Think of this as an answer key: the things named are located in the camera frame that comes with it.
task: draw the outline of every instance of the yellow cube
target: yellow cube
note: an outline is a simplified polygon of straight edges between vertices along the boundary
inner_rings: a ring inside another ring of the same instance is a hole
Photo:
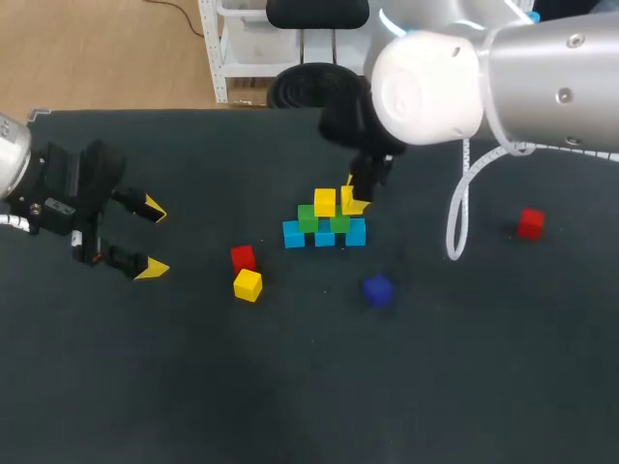
[[[262,275],[242,269],[234,280],[234,296],[255,303],[262,291]]]
[[[345,216],[359,216],[369,205],[368,201],[355,200],[352,197],[352,186],[341,187],[341,213]]]
[[[313,195],[313,215],[317,218],[336,216],[336,190],[334,188],[316,189]]]

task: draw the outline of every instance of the block tower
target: block tower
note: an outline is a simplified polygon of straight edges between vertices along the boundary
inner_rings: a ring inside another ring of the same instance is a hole
[[[343,186],[340,204],[334,188],[317,188],[312,205],[299,205],[297,220],[283,223],[283,244],[286,248],[306,245],[306,235],[313,234],[316,247],[334,247],[336,235],[343,234],[347,247],[366,244],[366,220],[363,214],[367,202],[354,200],[352,186]]]

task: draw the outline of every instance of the cube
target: cube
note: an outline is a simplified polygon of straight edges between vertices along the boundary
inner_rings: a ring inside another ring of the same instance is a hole
[[[336,206],[336,216],[329,219],[334,234],[346,234],[350,230],[350,217],[341,213],[341,206]]]
[[[350,219],[350,230],[346,234],[347,247],[362,247],[366,244],[366,220],[361,217]]]
[[[368,201],[354,200],[352,186],[341,187],[341,213],[345,216],[360,216],[369,205]]]
[[[313,215],[313,205],[299,205],[299,230],[304,234],[318,232],[318,217]]]
[[[378,274],[366,278],[362,284],[364,297],[373,307],[388,305],[394,299],[394,286],[385,276]]]
[[[283,223],[283,245],[286,248],[302,248],[306,245],[306,236],[299,229],[298,220]]]
[[[523,239],[538,240],[544,232],[544,212],[525,209],[520,217],[517,235]]]
[[[255,303],[262,291],[262,275],[242,269],[234,279],[234,296]]]
[[[250,245],[236,246],[230,250],[232,256],[232,264],[234,266],[234,275],[237,276],[242,269],[255,271],[255,257],[253,249]]]
[[[317,247],[334,247],[336,245],[336,234],[331,231],[329,220],[320,220],[318,232],[313,234],[313,241]]]
[[[332,218],[336,215],[336,190],[317,188],[313,195],[313,215],[317,218]]]

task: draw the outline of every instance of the floor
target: floor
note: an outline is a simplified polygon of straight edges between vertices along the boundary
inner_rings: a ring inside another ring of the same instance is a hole
[[[182,6],[201,32],[197,0]],[[206,49],[185,17],[143,0],[0,0],[0,111],[213,108]]]

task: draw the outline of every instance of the cable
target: cable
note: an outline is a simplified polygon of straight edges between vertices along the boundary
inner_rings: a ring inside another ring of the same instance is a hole
[[[457,261],[459,257],[464,252],[464,248],[466,247],[466,239],[468,238],[468,187],[473,182],[473,179],[493,161],[498,160],[510,152],[506,150],[504,147],[497,147],[494,150],[483,155],[479,158],[471,168],[466,171],[466,154],[467,154],[467,145],[468,140],[463,141],[463,156],[464,156],[464,165],[463,165],[463,174],[460,181],[457,183],[456,189],[454,190],[454,194],[452,195],[452,202],[449,207],[449,213],[447,216],[447,233],[445,234],[445,246],[447,248],[447,254],[450,259],[453,261]],[[586,156],[597,156],[598,158],[603,158],[605,160],[610,160],[613,162],[619,161],[619,154],[614,153],[605,153],[601,155],[602,152],[596,154],[595,152],[583,152],[582,150],[571,149],[571,148],[562,148],[562,147],[552,147],[548,145],[542,144],[532,144],[532,143],[520,143],[514,146],[515,150],[525,149],[548,149],[548,150],[561,150],[565,152],[578,153]],[[460,235],[457,238],[457,246],[454,245],[456,241],[456,223],[457,223],[457,215],[461,210],[461,218],[460,218]]]
[[[13,215],[0,215],[0,225],[10,225],[15,229],[23,230],[24,232],[30,232],[30,224],[25,217],[13,216]]]
[[[159,4],[159,5],[167,5],[168,7],[174,7],[177,10],[179,10],[183,15],[185,15],[185,19],[187,20],[187,23],[189,24],[190,28],[192,29],[192,32],[197,36],[197,37],[202,37],[204,38],[204,34],[201,34],[199,32],[197,32],[195,29],[193,29],[193,24],[192,21],[190,20],[190,16],[187,14],[187,12],[185,10],[183,10],[182,7],[176,5],[175,3],[170,3],[170,2],[163,2],[162,0],[143,0],[146,3],[153,3],[153,4]]]

